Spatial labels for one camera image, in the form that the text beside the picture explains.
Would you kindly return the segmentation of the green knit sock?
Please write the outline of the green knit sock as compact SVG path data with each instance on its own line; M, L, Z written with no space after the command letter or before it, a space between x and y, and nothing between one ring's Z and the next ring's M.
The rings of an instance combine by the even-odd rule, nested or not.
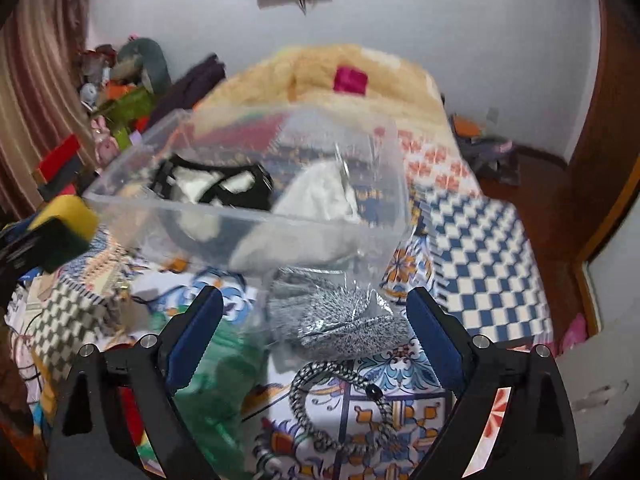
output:
M198 449L223 479L247 479L241 408L258 383L266 348L256 333L225 318L198 363L190 384L174 396Z

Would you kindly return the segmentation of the black white underwear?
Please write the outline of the black white underwear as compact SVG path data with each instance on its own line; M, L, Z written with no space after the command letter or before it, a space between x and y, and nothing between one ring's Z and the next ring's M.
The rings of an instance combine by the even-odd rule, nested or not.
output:
M270 211L273 180L261 164L214 166L173 154L155 169L148 188L162 200Z

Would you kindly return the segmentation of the clear plastic storage bin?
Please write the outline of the clear plastic storage bin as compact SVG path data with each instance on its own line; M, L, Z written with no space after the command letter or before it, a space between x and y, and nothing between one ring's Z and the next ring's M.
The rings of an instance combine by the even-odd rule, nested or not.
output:
M86 200L120 244L244 275L377 280L412 231L395 125L313 105L174 110Z

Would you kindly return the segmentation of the grey speckled sock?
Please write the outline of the grey speckled sock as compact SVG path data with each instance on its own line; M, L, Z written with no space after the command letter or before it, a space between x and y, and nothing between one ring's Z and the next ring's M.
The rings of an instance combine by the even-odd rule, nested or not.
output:
M340 271L277 270L264 312L270 341L307 361L368 358L411 339L400 307Z

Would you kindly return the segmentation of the white cloth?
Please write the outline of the white cloth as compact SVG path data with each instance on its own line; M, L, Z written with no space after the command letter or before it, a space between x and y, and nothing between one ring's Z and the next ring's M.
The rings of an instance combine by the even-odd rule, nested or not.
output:
M235 272L261 274L280 266L324 266L358 249L362 220L354 189L337 159L320 159L297 174L271 218L245 235L229 260Z

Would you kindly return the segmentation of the red gift box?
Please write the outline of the red gift box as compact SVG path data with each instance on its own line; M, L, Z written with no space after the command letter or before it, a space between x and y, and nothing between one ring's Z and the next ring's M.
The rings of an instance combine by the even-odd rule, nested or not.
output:
M45 185L54 181L58 174L65 169L77 170L82 166L79 156L80 142L76 134L71 133L50 151L32 172L36 185Z

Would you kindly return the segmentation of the pink rabbit doll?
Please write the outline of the pink rabbit doll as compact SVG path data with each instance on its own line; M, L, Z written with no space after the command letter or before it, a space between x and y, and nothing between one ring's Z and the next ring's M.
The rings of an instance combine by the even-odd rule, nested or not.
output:
M96 162L100 168L104 168L119 155L120 149L103 116L92 118L90 126Z

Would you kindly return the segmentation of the striped red curtain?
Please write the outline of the striped red curtain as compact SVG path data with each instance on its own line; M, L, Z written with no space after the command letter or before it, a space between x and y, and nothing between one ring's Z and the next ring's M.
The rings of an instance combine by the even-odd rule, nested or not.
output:
M42 202L32 173L70 134L96 163L78 94L87 32L88 0L17 0L1 26L1 208L17 218Z

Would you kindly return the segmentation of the green storage box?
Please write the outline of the green storage box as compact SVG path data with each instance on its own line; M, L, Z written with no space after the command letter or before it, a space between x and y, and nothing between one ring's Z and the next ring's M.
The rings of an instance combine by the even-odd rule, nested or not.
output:
M150 116L155 107L155 96L143 87L134 88L115 101L99 107L93 116L102 116L112 126L128 126L130 122Z

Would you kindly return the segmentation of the grey green plush toy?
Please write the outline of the grey green plush toy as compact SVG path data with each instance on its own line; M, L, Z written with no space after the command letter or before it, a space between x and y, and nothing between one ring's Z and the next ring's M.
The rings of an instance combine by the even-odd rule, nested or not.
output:
M133 81L137 77L144 88L156 96L162 96L171 86L163 50L153 39L129 40L116 54L111 80Z

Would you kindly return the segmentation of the dark purple jacket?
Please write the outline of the dark purple jacket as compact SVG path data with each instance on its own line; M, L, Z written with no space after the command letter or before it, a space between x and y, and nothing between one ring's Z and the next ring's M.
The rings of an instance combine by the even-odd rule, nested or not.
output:
M192 110L206 94L226 78L224 63L215 53L188 70L157 101L146 128L153 127L173 110Z

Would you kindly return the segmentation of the patchwork patterned bedspread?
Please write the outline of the patchwork patterned bedspread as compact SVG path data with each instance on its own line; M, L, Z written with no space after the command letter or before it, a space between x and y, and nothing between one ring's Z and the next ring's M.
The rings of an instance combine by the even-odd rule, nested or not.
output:
M1 254L10 289L84 252L98 226L190 262L178 311L101 350L110 302L62 280L32 328L58 384L48 476L566 478L577 464L515 209L408 185L407 142L318 110L167 118Z

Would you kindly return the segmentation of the purple grey backpack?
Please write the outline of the purple grey backpack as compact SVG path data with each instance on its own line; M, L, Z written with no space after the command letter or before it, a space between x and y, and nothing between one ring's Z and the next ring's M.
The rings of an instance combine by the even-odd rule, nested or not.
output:
M479 179L520 185L518 151L511 140L486 134L476 122L457 114L449 121L462 158Z

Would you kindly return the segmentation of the beige fleece blanket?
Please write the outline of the beige fleece blanket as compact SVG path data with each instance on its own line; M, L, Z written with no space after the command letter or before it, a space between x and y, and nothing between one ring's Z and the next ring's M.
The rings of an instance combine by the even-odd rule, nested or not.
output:
M199 106L312 103L392 118L421 139L452 132L435 79L419 65L358 44L287 47L217 84Z

